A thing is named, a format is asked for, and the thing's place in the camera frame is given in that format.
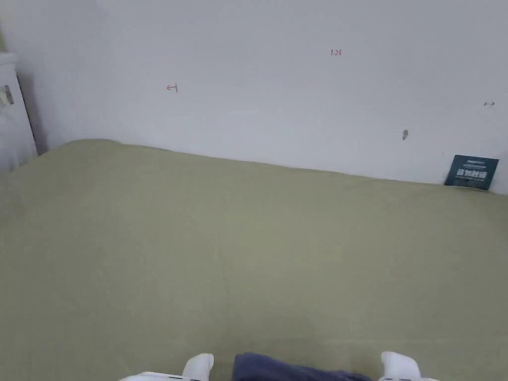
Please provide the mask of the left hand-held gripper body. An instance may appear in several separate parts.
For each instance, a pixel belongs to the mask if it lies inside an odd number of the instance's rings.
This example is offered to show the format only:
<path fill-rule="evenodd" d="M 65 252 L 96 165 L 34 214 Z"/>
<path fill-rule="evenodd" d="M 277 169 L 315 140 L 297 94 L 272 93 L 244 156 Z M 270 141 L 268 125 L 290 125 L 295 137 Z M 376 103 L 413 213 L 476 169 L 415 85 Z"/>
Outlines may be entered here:
<path fill-rule="evenodd" d="M 128 376 L 128 381 L 208 381 L 214 365 L 214 356 L 209 353 L 198 354 L 190 358 L 182 375 L 143 372 Z"/>

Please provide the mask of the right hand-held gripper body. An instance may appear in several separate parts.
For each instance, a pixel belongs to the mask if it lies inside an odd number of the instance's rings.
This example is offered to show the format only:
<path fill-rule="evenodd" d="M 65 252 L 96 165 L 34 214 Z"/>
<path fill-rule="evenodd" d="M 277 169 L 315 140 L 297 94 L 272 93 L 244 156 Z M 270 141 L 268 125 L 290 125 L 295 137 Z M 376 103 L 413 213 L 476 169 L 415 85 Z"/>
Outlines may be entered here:
<path fill-rule="evenodd" d="M 381 354 L 383 375 L 379 381 L 420 381 L 421 373 L 417 362 L 411 357 L 390 351 Z"/>

